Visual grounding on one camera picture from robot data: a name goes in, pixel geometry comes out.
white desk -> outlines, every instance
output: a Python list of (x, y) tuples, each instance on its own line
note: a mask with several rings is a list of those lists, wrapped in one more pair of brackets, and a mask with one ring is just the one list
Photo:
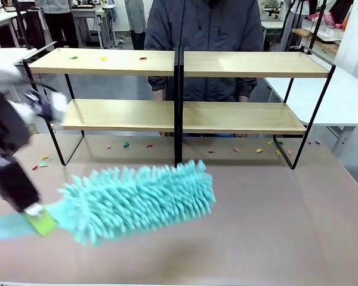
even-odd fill
[[(115, 5), (106, 5), (106, 9), (114, 8)], [(95, 7), (93, 9), (72, 9), (73, 17), (75, 18), (76, 33), (79, 42), (79, 46), (84, 46), (84, 40), (82, 34), (85, 34), (86, 38), (90, 38), (90, 30), (87, 24), (87, 18), (94, 19), (94, 25), (97, 26), (98, 40), (100, 47), (109, 46), (110, 42), (110, 31), (107, 25), (107, 14), (101, 7)]]
[[(37, 51), (37, 49), (26, 48), (0, 48), (0, 66), (15, 65), (25, 57)], [(9, 89), (10, 99), (19, 102), (20, 98), (17, 95), (15, 88), (12, 86)]]
[(35, 51), (37, 50), (26, 48), (0, 48), (0, 64), (16, 64)]
[(264, 28), (264, 42), (268, 30), (281, 30), (284, 22), (282, 21), (261, 21), (261, 25)]
[[(290, 79), (266, 78), (280, 100), (284, 100)], [(313, 114), (325, 79), (295, 79), (288, 98), (288, 105), (295, 115), (307, 125)], [(319, 108), (314, 125), (329, 127), (338, 137), (333, 148), (340, 155), (345, 144), (358, 126), (358, 79), (337, 67), (329, 88)]]
[(14, 44), (18, 48), (19, 45), (18, 45), (18, 42), (17, 42), (17, 36), (16, 36), (16, 34), (14, 32), (13, 22), (12, 22), (12, 19), (15, 18), (15, 17), (17, 17), (16, 12), (3, 12), (3, 13), (0, 13), (0, 27), (3, 26), (3, 25), (9, 25)]

shelf board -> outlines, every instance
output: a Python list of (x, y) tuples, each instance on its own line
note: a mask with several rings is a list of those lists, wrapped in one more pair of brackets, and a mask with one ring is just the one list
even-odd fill
[(174, 51), (57, 48), (29, 67), (34, 73), (173, 76), (174, 54)]
[[(173, 132), (172, 101), (72, 100), (63, 129)], [(302, 135), (286, 104), (185, 102), (183, 132)]]
[(185, 52), (185, 77), (327, 77), (303, 52)]

shelving unit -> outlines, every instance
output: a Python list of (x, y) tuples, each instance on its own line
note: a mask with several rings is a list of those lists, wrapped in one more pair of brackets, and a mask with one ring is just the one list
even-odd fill
[[(271, 134), (278, 143), (276, 135), (305, 135), (306, 140), (310, 131), (287, 106), (287, 98), (283, 104), (183, 102), (185, 77), (325, 77), (328, 85), (334, 72), (334, 69), (328, 71), (313, 61), (304, 50), (184, 52), (183, 47), (175, 51), (59, 48), (30, 66), (24, 66), (29, 73), (65, 74), (72, 100), (62, 124), (63, 129), (81, 130), (82, 136), (85, 130), (174, 131), (176, 164), (181, 162), (183, 132)], [(76, 99), (69, 73), (174, 76), (175, 102)], [(64, 161), (52, 129), (50, 133), (61, 163), (67, 164), (70, 158)]]

floor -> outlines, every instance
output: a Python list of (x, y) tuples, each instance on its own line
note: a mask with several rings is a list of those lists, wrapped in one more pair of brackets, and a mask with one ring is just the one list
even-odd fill
[[(124, 39), (123, 49), (132, 49), (131, 41)], [(36, 80), (41, 80), (69, 97), (69, 90), (63, 75), (42, 74), (34, 75)], [(70, 81), (76, 98), (101, 98), (117, 100), (152, 100), (153, 93), (146, 77), (141, 76), (90, 76), (70, 75)], [(258, 85), (251, 95), (251, 102), (268, 102), (270, 89), (263, 79), (258, 80)], [(279, 101), (277, 97), (272, 98), (273, 102)], [(35, 125), (39, 133), (48, 133), (43, 120), (38, 119)], [(58, 130), (58, 133), (77, 133), (79, 131)], [(87, 134), (112, 134), (114, 136), (159, 136), (157, 132), (111, 132), (111, 131), (90, 131)], [(350, 174), (358, 182), (358, 171), (350, 171)]]

person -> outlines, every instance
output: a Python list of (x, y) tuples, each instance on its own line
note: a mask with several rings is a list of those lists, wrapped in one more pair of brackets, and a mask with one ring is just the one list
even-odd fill
[(134, 49), (142, 50), (146, 38), (146, 19), (143, 0), (125, 0), (129, 20), (131, 41)]
[(280, 51), (285, 52), (289, 50), (290, 46), (295, 45), (297, 38), (293, 35), (292, 29), (301, 28), (303, 19), (310, 14), (315, 14), (314, 3), (309, 5), (309, 0), (284, 0), (284, 7), (286, 10), (290, 9), (288, 18), (283, 29), (281, 37)]
[(26, 23), (26, 35), (21, 35), (21, 30), (18, 30), (20, 36), (30, 39), (30, 44), (36, 49), (41, 49), (45, 46), (44, 30), (42, 29), (41, 21), (38, 16), (38, 10), (35, 10), (36, 5), (34, 0), (16, 0), (20, 11), (26, 11), (23, 18)]
[(56, 47), (63, 47), (62, 32), (70, 48), (78, 48), (78, 39), (72, 9), (73, 0), (35, 0), (36, 6), (44, 12), (50, 35), (57, 41)]
[[(180, 42), (182, 23), (185, 51), (263, 49), (257, 0), (154, 0), (145, 49), (174, 50)], [(171, 78), (149, 77), (148, 81), (156, 100), (173, 100)], [(185, 101), (247, 102), (256, 85), (254, 78), (186, 78), (183, 97)]]

